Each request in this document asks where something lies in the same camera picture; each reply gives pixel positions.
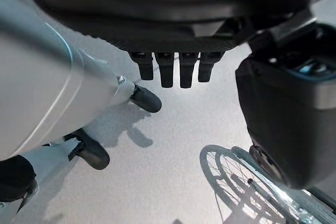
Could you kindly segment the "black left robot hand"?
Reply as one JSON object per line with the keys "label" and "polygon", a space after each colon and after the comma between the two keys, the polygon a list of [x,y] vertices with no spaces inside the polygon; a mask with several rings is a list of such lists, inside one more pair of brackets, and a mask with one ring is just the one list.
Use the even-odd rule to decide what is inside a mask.
{"label": "black left robot hand", "polygon": [[335,27],[311,11],[319,0],[34,0],[70,29],[126,51],[143,80],[159,65],[180,86],[195,65],[208,82],[224,53],[248,44],[235,72],[254,160],[277,181],[310,187],[335,172]]}

